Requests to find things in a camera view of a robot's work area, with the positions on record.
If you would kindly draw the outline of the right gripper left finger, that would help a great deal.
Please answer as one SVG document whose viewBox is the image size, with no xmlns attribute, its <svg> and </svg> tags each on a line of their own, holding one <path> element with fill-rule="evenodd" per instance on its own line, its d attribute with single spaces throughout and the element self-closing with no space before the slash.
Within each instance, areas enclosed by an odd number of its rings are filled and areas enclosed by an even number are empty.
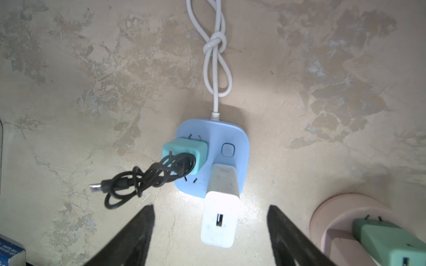
<svg viewBox="0 0 426 266">
<path fill-rule="evenodd" d="M 154 225 L 154 206 L 147 205 L 85 265 L 144 266 Z"/>
</svg>

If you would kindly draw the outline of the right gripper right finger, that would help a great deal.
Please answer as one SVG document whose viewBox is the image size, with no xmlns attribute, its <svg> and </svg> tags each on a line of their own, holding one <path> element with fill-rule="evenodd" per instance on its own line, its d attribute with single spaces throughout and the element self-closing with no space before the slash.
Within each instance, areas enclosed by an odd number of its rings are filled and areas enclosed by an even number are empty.
<svg viewBox="0 0 426 266">
<path fill-rule="evenodd" d="M 267 227 L 277 266 L 334 265 L 275 205 L 268 209 Z"/>
</svg>

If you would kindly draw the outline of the pink plug adapter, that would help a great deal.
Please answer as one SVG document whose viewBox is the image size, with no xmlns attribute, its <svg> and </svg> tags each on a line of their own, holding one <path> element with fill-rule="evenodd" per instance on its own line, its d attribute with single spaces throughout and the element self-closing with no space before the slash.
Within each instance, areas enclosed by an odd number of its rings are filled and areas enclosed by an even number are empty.
<svg viewBox="0 0 426 266">
<path fill-rule="evenodd" d="M 324 254 L 337 266 L 377 266 L 361 244 L 347 231 L 327 230 Z"/>
</svg>

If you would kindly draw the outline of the white square plug adapter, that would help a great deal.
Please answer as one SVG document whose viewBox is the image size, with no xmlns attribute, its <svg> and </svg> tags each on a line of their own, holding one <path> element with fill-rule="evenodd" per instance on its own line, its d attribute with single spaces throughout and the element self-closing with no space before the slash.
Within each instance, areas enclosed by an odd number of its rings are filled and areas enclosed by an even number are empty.
<svg viewBox="0 0 426 266">
<path fill-rule="evenodd" d="M 202 242 L 222 248 L 232 247 L 239 208 L 240 193 L 236 168 L 214 164 L 204 201 Z"/>
</svg>

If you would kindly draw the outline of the light green plug adapter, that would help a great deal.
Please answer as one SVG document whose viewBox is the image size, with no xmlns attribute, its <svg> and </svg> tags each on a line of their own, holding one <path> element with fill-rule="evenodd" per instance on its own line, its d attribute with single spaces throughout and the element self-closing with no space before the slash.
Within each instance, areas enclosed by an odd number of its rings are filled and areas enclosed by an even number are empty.
<svg viewBox="0 0 426 266">
<path fill-rule="evenodd" d="M 391 222 L 356 219 L 352 234 L 382 266 L 425 266 L 426 243 Z"/>
</svg>

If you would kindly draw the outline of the teal plug adapter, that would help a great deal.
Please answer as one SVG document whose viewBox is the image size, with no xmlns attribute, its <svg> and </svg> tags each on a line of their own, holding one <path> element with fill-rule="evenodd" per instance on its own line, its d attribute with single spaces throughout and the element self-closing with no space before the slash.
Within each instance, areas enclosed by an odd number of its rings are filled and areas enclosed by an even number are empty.
<svg viewBox="0 0 426 266">
<path fill-rule="evenodd" d="M 205 141 L 180 137 L 163 145 L 162 158 L 174 164 L 180 162 L 186 175 L 196 175 L 207 161 L 208 144 Z"/>
</svg>

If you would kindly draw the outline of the pink round power strip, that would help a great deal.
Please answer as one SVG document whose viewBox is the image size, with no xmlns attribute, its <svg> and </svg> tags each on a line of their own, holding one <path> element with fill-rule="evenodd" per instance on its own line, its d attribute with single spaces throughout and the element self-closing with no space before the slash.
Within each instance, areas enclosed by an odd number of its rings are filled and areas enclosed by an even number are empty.
<svg viewBox="0 0 426 266">
<path fill-rule="evenodd" d="M 363 194 L 341 194 L 327 199 L 317 207 L 310 220 L 310 239 L 318 249 L 329 256 L 331 240 L 327 236 L 327 231 L 330 229 L 344 231 L 347 235 L 352 232 L 355 219 L 365 218 L 373 220 L 381 218 L 415 234 L 407 219 L 375 198 Z"/>
</svg>

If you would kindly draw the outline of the blue square power strip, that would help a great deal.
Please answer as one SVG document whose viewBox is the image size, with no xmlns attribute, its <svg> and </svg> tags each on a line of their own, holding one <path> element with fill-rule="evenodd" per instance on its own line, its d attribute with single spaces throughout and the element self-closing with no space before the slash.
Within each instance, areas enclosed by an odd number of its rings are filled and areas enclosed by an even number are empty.
<svg viewBox="0 0 426 266">
<path fill-rule="evenodd" d="M 239 192 L 243 192 L 250 142 L 243 128 L 223 121 L 190 119 L 177 129 L 175 137 L 201 140 L 207 143 L 206 163 L 193 178 L 180 178 L 174 182 L 181 192 L 205 198 L 213 164 L 230 165 L 236 168 Z"/>
</svg>

